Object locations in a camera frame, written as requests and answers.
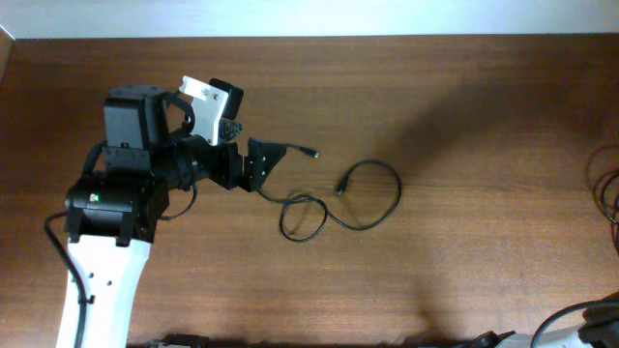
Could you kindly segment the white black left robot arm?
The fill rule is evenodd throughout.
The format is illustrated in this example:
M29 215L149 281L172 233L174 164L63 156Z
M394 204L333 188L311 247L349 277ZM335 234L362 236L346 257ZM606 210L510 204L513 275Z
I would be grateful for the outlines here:
M126 345L137 285L173 190L195 191L204 179L224 189L262 187L286 146L251 139L248 153L239 153L242 97L217 79L175 92L110 91L106 138L89 152L62 213L68 288L58 346Z

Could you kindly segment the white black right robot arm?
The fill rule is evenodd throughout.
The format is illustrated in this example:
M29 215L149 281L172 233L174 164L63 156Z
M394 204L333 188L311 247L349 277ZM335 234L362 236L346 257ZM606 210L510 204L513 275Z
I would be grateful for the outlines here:
M584 323L551 331L559 319L582 310ZM572 304L547 317L532 334L483 333L457 345L465 348L618 348L618 293Z

